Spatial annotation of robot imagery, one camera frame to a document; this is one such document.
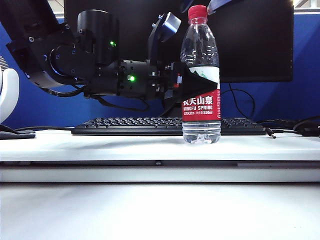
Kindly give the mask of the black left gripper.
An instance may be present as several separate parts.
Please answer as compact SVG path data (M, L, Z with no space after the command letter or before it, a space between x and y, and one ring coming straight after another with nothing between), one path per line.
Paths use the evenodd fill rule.
M182 103L220 87L220 68L217 66L188 67L184 62L172 62L159 69L147 62L147 100Z

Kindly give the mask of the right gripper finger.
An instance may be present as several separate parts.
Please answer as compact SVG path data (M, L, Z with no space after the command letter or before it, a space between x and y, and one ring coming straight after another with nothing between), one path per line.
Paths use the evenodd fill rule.
M181 12L186 12L193 2L194 0L181 0L179 5L179 10Z
M232 0L210 0L207 5L207 13L214 14L219 8L225 6L230 3Z

